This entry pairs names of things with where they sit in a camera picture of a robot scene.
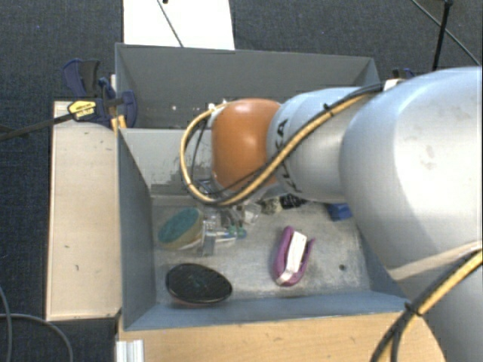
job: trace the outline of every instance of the dark gray carpet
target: dark gray carpet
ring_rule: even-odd
[[[418,0],[437,18],[442,0]],[[373,57],[381,78],[394,67],[428,72],[438,34],[408,0],[230,0],[239,49]],[[481,0],[455,0],[448,28],[481,61]],[[122,40],[122,0],[0,0],[0,124],[48,118],[70,92],[60,68],[73,57],[114,71]],[[472,65],[449,38],[441,66]],[[0,285],[14,312],[43,315],[48,231],[49,131],[0,143]],[[113,321],[62,324],[76,361],[113,360]],[[14,324],[14,360],[66,360],[48,329]],[[0,323],[0,360],[5,355]]]

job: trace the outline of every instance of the green sponge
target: green sponge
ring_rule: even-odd
[[[194,207],[172,216],[159,230],[158,239],[167,250],[183,249],[202,237],[203,213]]]

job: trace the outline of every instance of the gray bin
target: gray bin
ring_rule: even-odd
[[[118,92],[133,89],[139,105],[136,127],[122,130],[118,136],[126,330],[403,308],[401,292],[365,245],[353,219],[331,222],[320,204],[261,216],[248,226],[246,239],[217,248],[215,256],[200,257],[196,250],[166,251],[156,243],[157,231],[169,216],[182,207],[197,205],[180,180],[177,151],[183,131],[169,128],[181,127],[207,103],[223,98],[268,97],[283,102],[323,87],[375,83],[378,78],[372,59],[117,44],[116,75]],[[210,169],[209,138],[208,131],[197,157],[196,170],[201,176]],[[288,224],[316,239],[304,278],[290,288],[277,286],[270,273],[274,251]],[[165,289],[165,274],[182,262],[197,262],[223,273],[233,284],[232,296],[208,308],[175,305]]]

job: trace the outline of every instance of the metal bracket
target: metal bracket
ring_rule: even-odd
[[[117,341],[115,343],[116,362],[144,362],[144,341]]]

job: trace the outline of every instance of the wooden table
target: wooden table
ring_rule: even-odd
[[[124,332],[118,338],[144,341],[145,362],[369,361],[399,313]],[[431,330],[418,320],[401,341],[400,362],[442,362]]]

